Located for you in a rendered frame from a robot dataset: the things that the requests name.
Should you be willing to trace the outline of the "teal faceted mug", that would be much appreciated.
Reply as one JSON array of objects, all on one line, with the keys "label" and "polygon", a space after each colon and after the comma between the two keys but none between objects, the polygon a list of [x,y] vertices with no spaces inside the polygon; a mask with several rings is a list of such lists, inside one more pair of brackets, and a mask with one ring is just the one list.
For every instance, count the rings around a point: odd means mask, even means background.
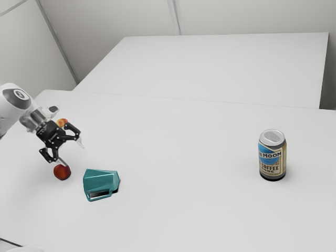
[{"label": "teal faceted mug", "polygon": [[117,171],[86,169],[83,176],[83,190],[89,202],[111,197],[119,185]]}]

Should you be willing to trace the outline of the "coffee can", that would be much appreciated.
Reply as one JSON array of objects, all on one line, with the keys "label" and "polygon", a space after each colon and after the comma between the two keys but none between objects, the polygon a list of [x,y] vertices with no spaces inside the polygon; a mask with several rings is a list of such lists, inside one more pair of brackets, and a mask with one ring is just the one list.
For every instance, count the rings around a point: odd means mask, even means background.
[{"label": "coffee can", "polygon": [[259,173],[268,181],[279,181],[286,175],[287,142],[285,135],[276,129],[260,134],[258,141]]}]

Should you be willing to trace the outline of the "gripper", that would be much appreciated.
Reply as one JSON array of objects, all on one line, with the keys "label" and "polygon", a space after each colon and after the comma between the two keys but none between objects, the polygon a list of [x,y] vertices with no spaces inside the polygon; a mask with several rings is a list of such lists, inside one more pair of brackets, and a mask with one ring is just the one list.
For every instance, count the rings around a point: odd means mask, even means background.
[{"label": "gripper", "polygon": [[[54,121],[47,121],[36,132],[36,135],[45,143],[45,146],[61,146],[66,141],[75,141],[81,148],[85,148],[82,143],[81,131],[71,123],[65,123],[61,128]],[[68,166],[68,163],[59,155],[59,147],[44,147],[39,150],[39,153],[50,164]]]}]

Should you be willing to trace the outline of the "red peach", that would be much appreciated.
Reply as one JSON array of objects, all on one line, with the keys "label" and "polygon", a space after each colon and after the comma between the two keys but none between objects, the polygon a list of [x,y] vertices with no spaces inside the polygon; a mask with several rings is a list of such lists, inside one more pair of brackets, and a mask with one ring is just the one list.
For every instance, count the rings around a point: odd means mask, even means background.
[{"label": "red peach", "polygon": [[68,165],[64,166],[62,164],[58,164],[54,167],[54,176],[63,181],[70,177],[71,169]]}]

